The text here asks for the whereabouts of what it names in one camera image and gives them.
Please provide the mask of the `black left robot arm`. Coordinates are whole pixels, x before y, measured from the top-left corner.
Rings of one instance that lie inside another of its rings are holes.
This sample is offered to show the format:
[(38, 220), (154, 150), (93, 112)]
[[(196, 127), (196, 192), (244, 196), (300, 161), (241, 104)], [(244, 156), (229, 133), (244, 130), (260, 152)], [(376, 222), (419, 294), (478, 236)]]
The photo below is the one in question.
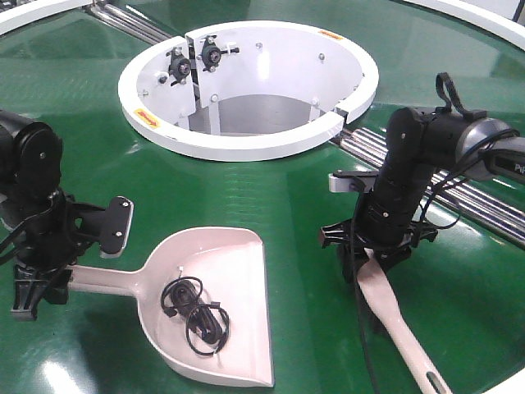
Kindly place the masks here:
[(1, 262), (13, 263), (11, 315), (19, 321), (34, 321), (41, 300), (67, 302), (67, 266), (99, 240), (89, 215), (104, 209), (60, 187), (62, 153), (48, 124), (1, 112)]

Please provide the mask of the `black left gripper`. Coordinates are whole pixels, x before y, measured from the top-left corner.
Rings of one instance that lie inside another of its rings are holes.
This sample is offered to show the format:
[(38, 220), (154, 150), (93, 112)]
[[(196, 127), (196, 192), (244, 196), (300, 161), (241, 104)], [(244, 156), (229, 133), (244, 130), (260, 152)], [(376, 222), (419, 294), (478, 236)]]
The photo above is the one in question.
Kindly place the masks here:
[(41, 300), (51, 305), (68, 301), (67, 267), (98, 241), (105, 212), (59, 194), (21, 222), (21, 234), (14, 241), (13, 318), (35, 320)]

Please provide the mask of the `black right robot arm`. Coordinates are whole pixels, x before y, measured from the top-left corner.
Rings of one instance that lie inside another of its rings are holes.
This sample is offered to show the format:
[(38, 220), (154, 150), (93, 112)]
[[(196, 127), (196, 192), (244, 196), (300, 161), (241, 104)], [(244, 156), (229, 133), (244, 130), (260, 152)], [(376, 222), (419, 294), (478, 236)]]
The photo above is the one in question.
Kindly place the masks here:
[(387, 153), (377, 172), (333, 172), (332, 192), (356, 192), (352, 218), (322, 227), (322, 246), (336, 244), (343, 276), (351, 282), (372, 250), (388, 270), (440, 226), (426, 218), (423, 194), (443, 194), (457, 176), (484, 181), (501, 175), (524, 181), (524, 138), (485, 112), (401, 108), (386, 128)]

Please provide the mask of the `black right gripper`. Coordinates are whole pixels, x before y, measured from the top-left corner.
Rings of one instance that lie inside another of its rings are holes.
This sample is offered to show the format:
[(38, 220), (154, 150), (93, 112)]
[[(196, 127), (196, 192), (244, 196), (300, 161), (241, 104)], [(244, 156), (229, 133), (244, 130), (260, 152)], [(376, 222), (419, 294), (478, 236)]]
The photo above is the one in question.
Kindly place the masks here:
[(367, 251), (373, 252), (380, 267), (387, 272), (408, 259), (412, 249), (418, 247), (420, 241), (433, 242), (437, 234), (437, 227), (428, 222), (411, 222), (399, 245), (386, 246), (360, 236), (354, 230), (353, 220), (347, 219), (322, 227), (319, 230), (319, 242), (322, 248), (337, 245), (336, 255), (341, 264), (343, 278), (351, 283), (354, 274), (368, 261)]

